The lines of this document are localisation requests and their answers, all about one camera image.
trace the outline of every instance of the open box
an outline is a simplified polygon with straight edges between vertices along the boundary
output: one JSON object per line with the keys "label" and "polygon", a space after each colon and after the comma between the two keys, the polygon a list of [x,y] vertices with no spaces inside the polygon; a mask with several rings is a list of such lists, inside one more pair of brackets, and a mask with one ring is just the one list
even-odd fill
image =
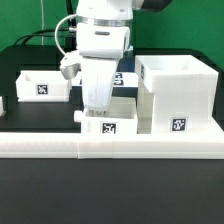
{"label": "open box", "polygon": [[190,55],[137,56],[142,133],[220,131],[212,118],[218,72]]}
{"label": "open box", "polygon": [[71,83],[60,71],[21,71],[16,80],[19,102],[67,102]]}

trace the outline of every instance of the white box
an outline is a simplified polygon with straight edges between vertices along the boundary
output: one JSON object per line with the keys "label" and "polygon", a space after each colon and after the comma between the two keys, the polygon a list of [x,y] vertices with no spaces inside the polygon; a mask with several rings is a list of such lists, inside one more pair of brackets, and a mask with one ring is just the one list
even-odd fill
{"label": "white box", "polygon": [[21,71],[16,80],[19,102],[66,102],[71,82],[60,71]]}
{"label": "white box", "polygon": [[81,122],[82,134],[137,134],[137,110],[134,98],[112,97],[106,112],[97,114],[84,109],[81,119],[75,111],[75,121]]}
{"label": "white box", "polygon": [[135,71],[142,80],[139,120],[152,120],[148,127],[152,134],[203,133],[209,129],[217,71],[190,55],[136,56]]}
{"label": "white box", "polygon": [[3,109],[3,100],[2,97],[0,96],[0,117],[4,114],[4,109]]}

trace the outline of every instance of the black cable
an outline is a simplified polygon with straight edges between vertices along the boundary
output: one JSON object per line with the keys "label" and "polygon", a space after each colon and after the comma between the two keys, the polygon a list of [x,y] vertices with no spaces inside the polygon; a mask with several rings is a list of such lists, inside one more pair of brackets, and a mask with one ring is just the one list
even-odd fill
{"label": "black cable", "polygon": [[24,39],[24,38],[29,38],[29,39],[31,39],[32,37],[54,37],[54,35],[43,35],[43,34],[30,34],[30,35],[25,35],[25,36],[22,36],[22,37],[20,37],[19,39],[17,39],[17,40],[15,41],[14,45],[17,45],[17,43],[18,43],[20,40]]}
{"label": "black cable", "polygon": [[[66,0],[66,6],[67,6],[67,13],[68,15],[72,15],[73,13],[73,8],[72,8],[72,1],[71,0]],[[68,20],[68,26],[76,26],[76,20],[75,19],[70,19]]]}
{"label": "black cable", "polygon": [[[59,29],[59,31],[68,31],[68,28],[61,28],[61,29]],[[55,29],[45,29],[45,30],[36,31],[30,35],[27,35],[26,39],[21,43],[21,45],[25,45],[36,34],[51,33],[51,32],[55,32]]]}

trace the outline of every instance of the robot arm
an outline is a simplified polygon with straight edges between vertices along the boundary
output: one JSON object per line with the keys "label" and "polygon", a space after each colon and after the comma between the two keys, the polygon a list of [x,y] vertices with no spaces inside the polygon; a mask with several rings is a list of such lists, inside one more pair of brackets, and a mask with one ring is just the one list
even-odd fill
{"label": "robot arm", "polygon": [[172,0],[79,0],[77,51],[65,55],[61,71],[66,79],[82,70],[85,108],[106,111],[110,104],[119,60],[129,48],[132,9],[158,12]]}

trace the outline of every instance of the black surface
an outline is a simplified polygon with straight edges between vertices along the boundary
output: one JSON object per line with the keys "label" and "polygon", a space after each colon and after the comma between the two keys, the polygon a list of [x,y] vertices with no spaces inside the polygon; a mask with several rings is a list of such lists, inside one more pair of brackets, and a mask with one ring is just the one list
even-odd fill
{"label": "black surface", "polygon": [[223,224],[223,160],[0,160],[0,223]]}

